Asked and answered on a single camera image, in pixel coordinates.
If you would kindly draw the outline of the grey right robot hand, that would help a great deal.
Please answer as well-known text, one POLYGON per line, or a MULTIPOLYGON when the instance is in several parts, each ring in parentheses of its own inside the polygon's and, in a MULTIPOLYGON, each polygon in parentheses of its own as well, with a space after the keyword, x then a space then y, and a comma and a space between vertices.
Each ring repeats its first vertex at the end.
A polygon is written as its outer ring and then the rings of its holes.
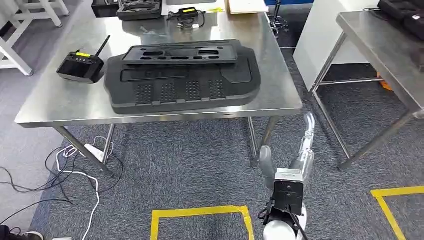
POLYGON ((304 115, 306 130, 296 159, 289 168, 276 168, 272 161, 272 151, 267 145, 260 148, 258 165, 264 178, 265 186, 273 190, 275 180, 300 180, 304 185, 312 173, 315 154, 312 150, 316 120, 313 113, 304 115))

